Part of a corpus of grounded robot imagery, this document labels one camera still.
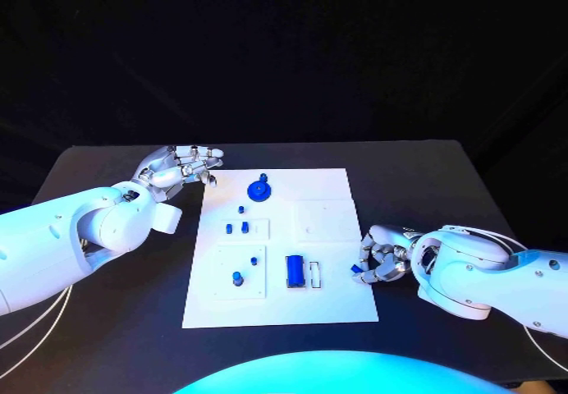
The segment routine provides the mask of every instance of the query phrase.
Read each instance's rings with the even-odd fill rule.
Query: table
[[[363,234],[375,223],[392,223],[427,231],[461,224],[512,236],[454,141],[215,147],[225,150],[226,169],[346,168]],[[68,149],[34,202],[128,180],[155,148]],[[171,392],[232,365],[304,350],[403,355],[496,383],[566,377],[512,319],[497,310],[480,322],[450,315],[418,298],[412,275],[373,285],[377,323],[181,329],[202,187],[189,185],[171,200],[183,210],[176,234],[153,231],[141,247],[76,284],[56,330],[0,387],[27,393]],[[3,338],[27,325],[49,303],[0,318]],[[4,349],[3,370],[42,337],[46,320]],[[535,337],[566,363],[568,341],[543,334]]]

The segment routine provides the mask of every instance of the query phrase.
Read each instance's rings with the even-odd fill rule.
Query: white robotic arm
[[[411,269],[419,298],[451,314],[481,320],[494,307],[526,327],[568,337],[568,254],[513,253],[504,239],[522,246],[470,227],[444,226],[421,234],[403,227],[373,226],[360,253],[372,243],[379,267],[369,270],[363,262],[353,280],[396,280]]]
[[[131,181],[0,216],[0,315],[33,305],[135,249],[150,229],[174,233],[181,210],[163,203],[184,183],[216,185],[222,151],[168,146],[141,161]]]

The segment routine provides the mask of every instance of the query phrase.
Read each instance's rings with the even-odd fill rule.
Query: cyan light
[[[471,375],[425,361],[363,351],[308,351],[249,361],[213,373],[193,393],[507,393]]]

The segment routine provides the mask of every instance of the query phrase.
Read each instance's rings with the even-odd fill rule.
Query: black tablecloth
[[[363,234],[375,223],[392,223],[427,231],[461,224],[512,235],[452,141],[216,147],[226,153],[226,169],[346,168]],[[70,148],[56,161],[36,202],[128,180],[155,148]],[[304,350],[403,355],[497,383],[566,377],[512,319],[497,310],[480,322],[452,316],[418,298],[412,275],[373,285],[377,323],[181,329],[202,188],[189,185],[171,200],[183,210],[176,234],[153,231],[140,248],[76,284],[56,330],[0,381],[0,391],[171,392],[232,365]],[[0,341],[49,302],[0,318]],[[34,345],[52,319],[3,349],[4,369]],[[539,333],[535,337],[566,362],[568,341]],[[373,376],[372,370],[365,373]]]

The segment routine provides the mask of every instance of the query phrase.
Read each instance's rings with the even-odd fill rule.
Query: white sheet
[[[268,175],[272,195],[255,203],[246,195],[248,185]],[[217,187],[204,189],[202,217],[194,244],[193,266],[189,280],[183,328],[239,327],[275,324],[376,322],[373,291],[370,286],[353,282],[350,267],[357,263],[360,248],[359,221],[352,204],[347,173],[344,169],[301,170],[217,170],[212,171]],[[328,202],[328,216],[301,219],[301,226],[317,229],[317,236],[298,236],[298,221],[294,213],[315,203],[300,201],[340,200]],[[238,207],[245,213],[238,214]],[[242,241],[241,226],[233,225],[238,241],[225,234],[225,222],[268,219],[268,240]],[[333,241],[326,239],[326,228]],[[337,241],[339,229],[346,241]],[[223,245],[264,245],[265,249],[265,297],[245,300],[216,300],[212,291],[232,287],[228,274],[215,275],[215,256]],[[287,288],[285,256],[304,257],[307,287]],[[310,261],[320,262],[321,288],[310,286]],[[249,257],[235,256],[235,270],[249,271]]]

